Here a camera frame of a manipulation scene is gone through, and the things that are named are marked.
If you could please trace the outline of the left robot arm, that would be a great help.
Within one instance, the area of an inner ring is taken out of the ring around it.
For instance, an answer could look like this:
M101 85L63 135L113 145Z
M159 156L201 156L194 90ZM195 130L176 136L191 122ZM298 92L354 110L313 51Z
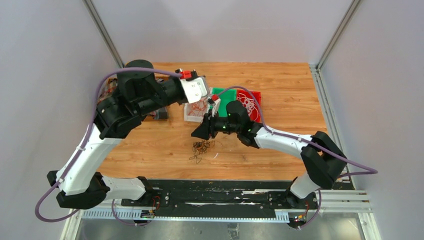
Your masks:
M208 94L205 79L194 71L155 69L147 60L133 60L114 72L111 95L94 101L95 111L80 144L60 170L47 174L61 208L87 210L105 200L135 200L149 206L153 193L143 176L116 178L98 171L107 155L148 114L174 103L194 103Z

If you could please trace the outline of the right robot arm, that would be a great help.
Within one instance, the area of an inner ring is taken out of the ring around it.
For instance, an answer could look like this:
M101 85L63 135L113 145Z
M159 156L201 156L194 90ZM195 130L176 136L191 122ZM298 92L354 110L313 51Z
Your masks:
M346 166L345 155L325 132L307 135L270 128L251 120L247 109L236 100L226 105L226 112L226 116L219 116L209 110L191 136L209 140L218 133L236 134L245 146L276 150L302 160L306 172L286 190L285 200L291 208L301 207L312 192L331 189Z

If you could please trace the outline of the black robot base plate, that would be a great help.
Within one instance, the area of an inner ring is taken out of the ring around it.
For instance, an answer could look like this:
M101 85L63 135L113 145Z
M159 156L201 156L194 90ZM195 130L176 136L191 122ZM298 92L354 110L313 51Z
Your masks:
M116 207L155 210L158 217L270 219L276 210L312 214L318 195L287 200L289 181L150 179L153 187L140 200L118 199Z

